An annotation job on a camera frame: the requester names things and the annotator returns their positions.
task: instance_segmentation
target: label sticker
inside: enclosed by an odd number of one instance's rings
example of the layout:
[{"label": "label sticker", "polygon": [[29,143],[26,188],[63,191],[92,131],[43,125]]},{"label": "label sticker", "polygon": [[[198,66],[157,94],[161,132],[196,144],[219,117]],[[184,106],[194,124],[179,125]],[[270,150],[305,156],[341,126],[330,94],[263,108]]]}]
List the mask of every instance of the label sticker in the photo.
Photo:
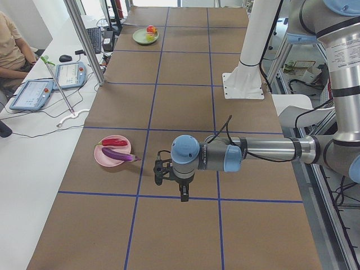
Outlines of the label sticker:
[{"label": "label sticker", "polygon": [[326,48],[330,72],[360,65],[360,38]]}]

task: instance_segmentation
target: pink plate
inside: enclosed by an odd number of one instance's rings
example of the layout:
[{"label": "pink plate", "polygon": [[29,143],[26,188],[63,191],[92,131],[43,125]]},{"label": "pink plate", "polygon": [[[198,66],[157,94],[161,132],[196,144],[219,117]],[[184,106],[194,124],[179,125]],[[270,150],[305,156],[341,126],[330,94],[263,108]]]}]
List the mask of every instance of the pink plate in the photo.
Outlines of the pink plate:
[{"label": "pink plate", "polygon": [[[105,139],[121,139],[121,140],[127,141],[128,144],[125,146],[108,146],[108,147],[119,153],[130,154],[131,144],[130,144],[129,140],[126,139],[124,136],[111,135],[111,136],[105,137],[102,140],[105,140]],[[114,167],[114,166],[120,165],[121,163],[124,163],[124,161],[122,161],[122,160],[111,159],[108,156],[105,156],[104,153],[101,151],[102,148],[103,148],[102,145],[97,145],[97,146],[95,146],[95,149],[94,149],[95,160],[100,165],[105,166],[105,167]]]}]

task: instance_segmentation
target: chair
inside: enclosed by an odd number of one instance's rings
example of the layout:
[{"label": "chair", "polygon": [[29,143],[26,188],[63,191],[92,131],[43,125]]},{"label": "chair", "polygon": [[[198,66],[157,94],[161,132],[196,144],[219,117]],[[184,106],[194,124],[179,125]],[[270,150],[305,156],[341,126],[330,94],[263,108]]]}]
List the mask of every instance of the chair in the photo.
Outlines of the chair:
[{"label": "chair", "polygon": [[[313,110],[311,100],[304,94],[273,94],[272,99],[282,127],[295,128],[298,115]],[[298,118],[297,127],[304,128],[323,120],[335,108],[317,109]]]}]

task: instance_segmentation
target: white table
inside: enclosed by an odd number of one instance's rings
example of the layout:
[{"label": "white table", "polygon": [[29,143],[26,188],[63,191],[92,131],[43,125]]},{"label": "white table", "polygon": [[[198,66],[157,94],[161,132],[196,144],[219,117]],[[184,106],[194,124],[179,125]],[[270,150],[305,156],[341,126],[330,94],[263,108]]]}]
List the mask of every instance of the white table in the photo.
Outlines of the white table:
[{"label": "white table", "polygon": [[[85,16],[83,19],[87,28],[94,27],[97,22],[93,17]],[[55,64],[63,54],[72,55],[73,61],[77,61],[74,52],[81,49],[68,19],[43,55],[48,55]],[[91,73],[87,57],[82,55],[81,61],[86,64],[87,73]],[[48,77],[50,74],[45,64],[39,60],[26,79]],[[97,80],[92,75],[80,90],[84,101],[74,107],[75,111],[91,108],[96,85]],[[66,94],[72,92],[74,90],[67,90]],[[60,99],[59,92],[53,93],[45,107]],[[78,93],[69,97],[71,105],[80,100]],[[57,118],[36,112],[3,122],[13,132],[35,136],[56,130],[59,121],[70,114],[64,100],[45,111],[50,115],[66,112]],[[5,110],[0,113],[0,119],[9,116],[14,115]],[[78,118],[64,122],[62,128],[83,125],[86,117],[87,112],[84,112]],[[0,138],[0,270],[24,270],[28,266],[81,131],[82,128],[76,128],[37,138],[15,134]]]}]

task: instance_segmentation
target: keyboard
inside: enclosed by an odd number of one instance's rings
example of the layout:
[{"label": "keyboard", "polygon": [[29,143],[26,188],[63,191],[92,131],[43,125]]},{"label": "keyboard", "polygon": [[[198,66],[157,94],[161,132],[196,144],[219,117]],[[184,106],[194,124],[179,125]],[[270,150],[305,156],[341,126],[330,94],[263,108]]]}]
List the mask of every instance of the keyboard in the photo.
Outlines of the keyboard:
[{"label": "keyboard", "polygon": [[101,53],[101,29],[99,27],[86,29],[95,53]]}]

